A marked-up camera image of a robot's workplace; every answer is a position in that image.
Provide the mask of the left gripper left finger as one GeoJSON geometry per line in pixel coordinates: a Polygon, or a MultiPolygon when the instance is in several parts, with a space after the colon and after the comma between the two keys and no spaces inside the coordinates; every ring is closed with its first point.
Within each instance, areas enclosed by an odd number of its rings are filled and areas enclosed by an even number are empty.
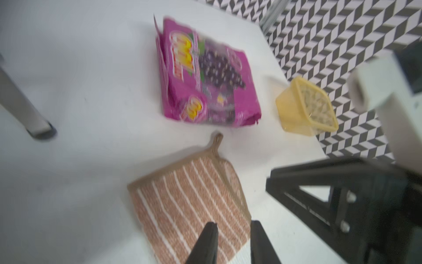
{"type": "Polygon", "coordinates": [[[185,264],[216,264],[218,237],[218,225],[207,222],[185,264]]]}

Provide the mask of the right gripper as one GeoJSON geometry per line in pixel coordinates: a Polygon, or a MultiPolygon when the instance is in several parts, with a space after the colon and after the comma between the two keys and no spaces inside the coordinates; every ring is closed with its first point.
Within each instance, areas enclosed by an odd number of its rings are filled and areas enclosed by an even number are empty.
{"type": "Polygon", "coordinates": [[[377,159],[338,157],[275,168],[266,192],[349,264],[422,261],[422,177],[377,159]],[[337,212],[306,186],[345,189],[337,212]]]}

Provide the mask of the striped brown dishcloth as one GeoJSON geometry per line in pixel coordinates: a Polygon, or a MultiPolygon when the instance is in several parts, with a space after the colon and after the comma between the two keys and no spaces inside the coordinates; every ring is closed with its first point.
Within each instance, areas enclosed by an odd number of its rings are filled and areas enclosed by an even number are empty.
{"type": "Polygon", "coordinates": [[[232,261],[249,241],[251,214],[233,165],[218,153],[222,140],[218,133],[208,149],[128,185],[158,263],[185,263],[209,222],[218,228],[219,264],[232,261]]]}

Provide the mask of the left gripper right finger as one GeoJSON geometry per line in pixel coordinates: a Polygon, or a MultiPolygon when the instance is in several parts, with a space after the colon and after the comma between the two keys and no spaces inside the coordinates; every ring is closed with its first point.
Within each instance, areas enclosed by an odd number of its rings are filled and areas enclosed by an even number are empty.
{"type": "Polygon", "coordinates": [[[251,264],[281,264],[262,224],[251,221],[251,264]]]}

